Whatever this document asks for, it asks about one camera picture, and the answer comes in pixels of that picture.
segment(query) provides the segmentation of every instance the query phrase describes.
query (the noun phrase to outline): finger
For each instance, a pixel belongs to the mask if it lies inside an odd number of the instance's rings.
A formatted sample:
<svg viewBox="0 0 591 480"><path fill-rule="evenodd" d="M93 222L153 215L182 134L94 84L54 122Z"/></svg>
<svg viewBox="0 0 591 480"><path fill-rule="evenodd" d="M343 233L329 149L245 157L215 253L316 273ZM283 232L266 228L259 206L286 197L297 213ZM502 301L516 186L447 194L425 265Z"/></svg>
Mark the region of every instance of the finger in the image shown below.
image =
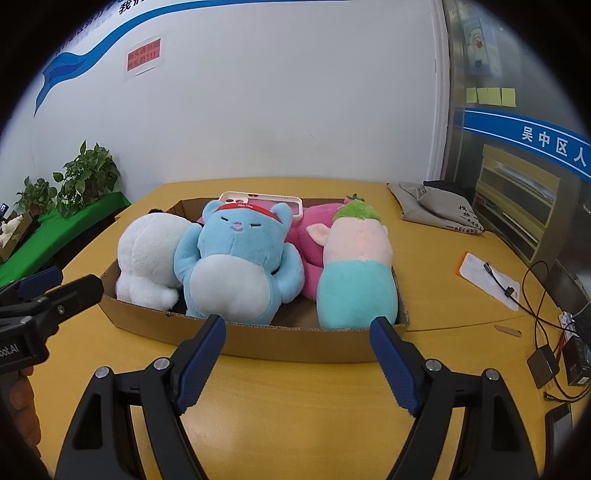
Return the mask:
<svg viewBox="0 0 591 480"><path fill-rule="evenodd" d="M35 413L35 405L29 405L18 411L14 416L14 424L18 432L26 438L35 428L39 428L39 419Z"/></svg>
<svg viewBox="0 0 591 480"><path fill-rule="evenodd" d="M41 426L39 425L39 418L37 419L37 427L25 437L25 442L31 448L41 443Z"/></svg>
<svg viewBox="0 0 591 480"><path fill-rule="evenodd" d="M8 392L10 403L17 410L32 404L34 397L33 387L26 377L19 378Z"/></svg>

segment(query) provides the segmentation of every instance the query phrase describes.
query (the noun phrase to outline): sticky note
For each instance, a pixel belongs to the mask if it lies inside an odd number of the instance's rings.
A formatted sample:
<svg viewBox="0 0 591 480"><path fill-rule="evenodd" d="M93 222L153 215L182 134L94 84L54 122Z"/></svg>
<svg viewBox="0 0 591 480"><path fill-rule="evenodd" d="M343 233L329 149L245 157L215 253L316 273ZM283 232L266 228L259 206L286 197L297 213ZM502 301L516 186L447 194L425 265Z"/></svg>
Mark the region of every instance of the sticky note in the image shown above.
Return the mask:
<svg viewBox="0 0 591 480"><path fill-rule="evenodd" d="M503 106L517 106L515 104L515 89L514 88L503 88L501 89L503 94Z"/></svg>
<svg viewBox="0 0 591 480"><path fill-rule="evenodd" d="M476 88L466 89L466 103L478 103L478 99L476 97Z"/></svg>
<svg viewBox="0 0 591 480"><path fill-rule="evenodd" d="M486 87L476 89L478 93L478 103L483 105L501 106L501 89L499 87Z"/></svg>

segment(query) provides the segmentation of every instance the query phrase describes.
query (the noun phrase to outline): green leaves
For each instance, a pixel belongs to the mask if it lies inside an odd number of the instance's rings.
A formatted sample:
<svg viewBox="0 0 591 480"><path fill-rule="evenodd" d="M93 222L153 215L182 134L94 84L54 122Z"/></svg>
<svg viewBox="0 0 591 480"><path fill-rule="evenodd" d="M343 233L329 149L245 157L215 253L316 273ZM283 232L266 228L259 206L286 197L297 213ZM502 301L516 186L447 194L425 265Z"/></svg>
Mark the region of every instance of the green leaves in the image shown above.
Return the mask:
<svg viewBox="0 0 591 480"><path fill-rule="evenodd" d="M82 195L85 190L86 190L86 184L84 183L84 180L82 180L82 179L78 180L76 182L76 191L78 193L80 193L80 195Z"/></svg>
<svg viewBox="0 0 591 480"><path fill-rule="evenodd" d="M86 141L80 146L80 154L64 168L65 174L53 174L53 179L62 183L57 194L57 211L62 216L73 215L101 194L112 192L120 176L109 150L99 144L88 150Z"/></svg>
<svg viewBox="0 0 591 480"><path fill-rule="evenodd" d="M57 195L57 188L50 187L49 182L44 179L37 179L35 183L27 177L24 181L25 189L18 192L20 199L15 203L19 207L30 210L32 205L39 205L41 213L50 212L55 204L53 199Z"/></svg>

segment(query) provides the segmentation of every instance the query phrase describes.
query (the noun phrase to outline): blue plush cat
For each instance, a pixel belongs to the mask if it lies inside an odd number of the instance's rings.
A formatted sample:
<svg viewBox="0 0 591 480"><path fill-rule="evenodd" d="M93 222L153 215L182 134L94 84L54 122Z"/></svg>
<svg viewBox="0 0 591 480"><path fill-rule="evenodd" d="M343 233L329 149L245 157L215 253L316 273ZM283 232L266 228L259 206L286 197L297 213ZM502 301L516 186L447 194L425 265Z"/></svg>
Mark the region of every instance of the blue plush cat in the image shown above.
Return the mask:
<svg viewBox="0 0 591 480"><path fill-rule="evenodd" d="M285 243L292 221L285 203L267 210L209 202L204 226L190 225L174 254L187 315L269 325L281 303L294 300L304 286L300 254Z"/></svg>

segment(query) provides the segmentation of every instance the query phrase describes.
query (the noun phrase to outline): yellow table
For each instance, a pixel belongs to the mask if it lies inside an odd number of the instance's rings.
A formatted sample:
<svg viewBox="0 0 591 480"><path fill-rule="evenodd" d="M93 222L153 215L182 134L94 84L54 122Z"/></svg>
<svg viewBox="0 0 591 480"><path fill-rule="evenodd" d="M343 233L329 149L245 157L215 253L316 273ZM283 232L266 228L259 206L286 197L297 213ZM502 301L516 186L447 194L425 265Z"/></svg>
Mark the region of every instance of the yellow table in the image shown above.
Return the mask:
<svg viewBox="0 0 591 480"><path fill-rule="evenodd" d="M532 320L454 273L465 250L517 280L525 267L495 237L478 238L400 221L400 207L384 185L317 179L165 185L124 211L68 265L64 280L101 275L116 258L121 233L151 208L168 209L179 199L215 197L226 190L326 198L357 193L378 206L394 245L394 267L410 311L413 331L405 339L414 342L426 358L438 358L455 371L480 374L485 368L497 368L542 467L544 413L556 405L543 400L525 363L534 349ZM529 290L531 301L537 301L540 286L532 282ZM556 317L550 301L544 312L547 319ZM501 333L494 328L496 323L517 328L523 336ZM548 334L555 344L558 332L548 330ZM109 365L115 372L141 369L174 350L115 328L98 307L63 324L48 347L51 357L36 368L32 382L43 430L40 450L50 469L56 465L74 410L97 367ZM559 378L566 384L563 372ZM576 415L582 407L575 406ZM462 412L455 411L437 479L447 478L461 419ZM148 478L157 479L138 408L134 422ZM412 422L396 405L377 364L292 364L228 356L220 357L201 399L183 416L191 443L213 480L383 479Z"/></svg>

